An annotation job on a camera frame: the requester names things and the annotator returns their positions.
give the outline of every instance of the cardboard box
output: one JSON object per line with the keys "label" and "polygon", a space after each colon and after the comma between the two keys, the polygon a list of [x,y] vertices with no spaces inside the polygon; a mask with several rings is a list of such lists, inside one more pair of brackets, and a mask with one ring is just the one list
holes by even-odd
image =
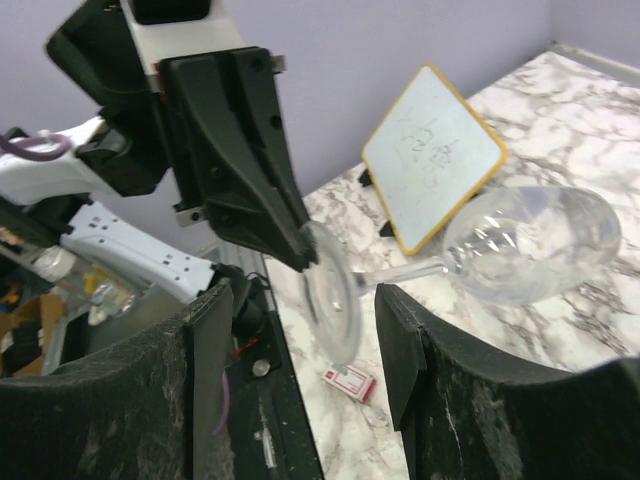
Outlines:
{"label": "cardboard box", "polygon": [[[47,353],[47,347],[53,333],[53,327],[63,316],[64,302],[62,298],[51,294],[39,295],[18,307],[12,313],[0,312],[0,340],[13,328],[19,327],[24,321],[40,320],[42,325],[42,354],[29,365],[15,372],[14,375],[16,377],[40,375],[44,364],[44,356]],[[2,356],[0,356],[0,371],[2,370]]]}

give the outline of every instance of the small whiteboard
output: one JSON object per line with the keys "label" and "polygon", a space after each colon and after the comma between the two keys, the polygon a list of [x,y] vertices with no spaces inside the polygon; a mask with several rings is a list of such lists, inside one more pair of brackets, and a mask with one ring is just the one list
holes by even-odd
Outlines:
{"label": "small whiteboard", "polygon": [[427,64],[364,146],[362,158],[400,248],[413,255],[500,168],[507,147]]}

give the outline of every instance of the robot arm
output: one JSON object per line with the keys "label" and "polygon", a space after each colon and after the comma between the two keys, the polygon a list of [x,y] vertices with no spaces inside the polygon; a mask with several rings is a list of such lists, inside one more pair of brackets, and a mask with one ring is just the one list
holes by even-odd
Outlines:
{"label": "robot arm", "polygon": [[182,224],[300,271],[313,248],[295,184],[270,53],[244,47],[224,4],[85,2],[52,36],[52,60],[103,106],[105,130],[76,149],[121,195],[172,167]]}
{"label": "robot arm", "polygon": [[[43,205],[45,201],[61,204],[76,194],[116,193],[74,155],[76,148],[86,144],[103,127],[103,120],[94,118],[59,132],[68,139],[71,149],[53,160],[33,161],[16,155],[3,155],[0,158],[0,192],[11,202],[11,205],[4,205],[15,207],[12,211],[16,217],[28,221],[28,210]],[[38,149],[50,149],[50,146],[43,145],[31,151]],[[8,226],[6,216],[9,212],[5,208],[1,213],[5,217],[2,224]],[[55,214],[48,216],[52,220]],[[156,284],[187,304],[211,285],[214,270],[210,261],[185,254],[142,232],[115,216],[100,202],[74,202],[68,217],[60,219],[67,228],[58,231],[58,235],[51,232],[53,239],[50,243],[60,243],[91,263],[107,266],[141,291]],[[39,223],[47,230],[46,225]],[[29,225],[25,225],[25,230],[37,237],[38,232],[30,229]],[[26,240],[36,246],[49,246],[47,238]]]}

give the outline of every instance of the red wire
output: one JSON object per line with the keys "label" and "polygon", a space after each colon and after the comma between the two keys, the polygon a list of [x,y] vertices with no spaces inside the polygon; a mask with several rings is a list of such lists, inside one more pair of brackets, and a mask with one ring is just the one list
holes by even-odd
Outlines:
{"label": "red wire", "polygon": [[248,350],[249,348],[253,347],[256,343],[258,343],[258,339],[253,337],[251,339],[249,339],[249,341],[247,342],[246,345],[243,345],[242,347],[238,348],[235,352],[233,352],[233,359],[237,360],[238,357],[242,354],[242,352],[244,352],[245,350]]}

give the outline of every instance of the white marble surface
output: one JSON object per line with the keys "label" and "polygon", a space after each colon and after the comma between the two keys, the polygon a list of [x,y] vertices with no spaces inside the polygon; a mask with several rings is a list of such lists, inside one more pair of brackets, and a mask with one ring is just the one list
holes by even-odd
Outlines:
{"label": "white marble surface", "polygon": [[[483,305],[444,276],[401,286],[443,319],[514,355],[579,370],[640,352],[640,89],[545,53],[475,95],[471,104],[505,140],[510,156],[490,185],[561,184],[600,193],[620,218],[619,260],[588,284],[524,308]],[[356,270],[405,258],[378,229],[385,217],[358,166],[306,199],[315,220],[338,235]],[[438,250],[436,237],[420,255]],[[405,479],[400,435],[392,431],[373,294],[362,298],[364,338],[357,365],[378,385],[366,405],[320,380],[327,359],[311,338],[293,288],[295,273],[268,262],[270,278],[327,479]]]}

